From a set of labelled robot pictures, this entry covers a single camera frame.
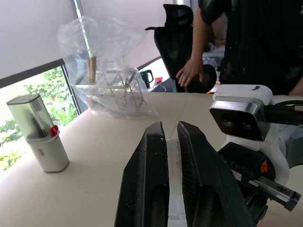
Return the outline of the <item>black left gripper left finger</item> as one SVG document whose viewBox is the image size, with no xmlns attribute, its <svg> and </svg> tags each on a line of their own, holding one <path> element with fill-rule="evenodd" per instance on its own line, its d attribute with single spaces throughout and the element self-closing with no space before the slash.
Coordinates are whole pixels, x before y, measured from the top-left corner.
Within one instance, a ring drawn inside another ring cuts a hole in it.
<svg viewBox="0 0 303 227">
<path fill-rule="evenodd" d="M 147 127 L 123 172 L 116 227 L 166 227 L 169 214 L 167 143 L 161 122 Z"/>
</svg>

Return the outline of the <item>person's bare hand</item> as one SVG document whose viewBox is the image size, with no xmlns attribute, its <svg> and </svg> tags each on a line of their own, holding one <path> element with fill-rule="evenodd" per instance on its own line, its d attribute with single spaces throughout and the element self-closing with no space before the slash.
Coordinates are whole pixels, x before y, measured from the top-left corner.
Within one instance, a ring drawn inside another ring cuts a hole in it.
<svg viewBox="0 0 303 227">
<path fill-rule="evenodd" d="M 176 79 L 181 87 L 187 87 L 196 76 L 199 76 L 200 82 L 203 81 L 204 70 L 201 56 L 192 56 L 185 66 L 178 71 Z"/>
</svg>

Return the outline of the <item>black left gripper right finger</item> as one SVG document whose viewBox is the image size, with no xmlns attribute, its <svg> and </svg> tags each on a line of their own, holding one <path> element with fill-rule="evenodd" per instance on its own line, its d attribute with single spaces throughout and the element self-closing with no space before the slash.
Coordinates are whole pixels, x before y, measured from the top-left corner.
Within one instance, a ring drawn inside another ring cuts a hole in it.
<svg viewBox="0 0 303 227">
<path fill-rule="evenodd" d="M 254 227 L 238 183 L 204 133 L 179 121 L 182 194 L 189 227 Z"/>
</svg>

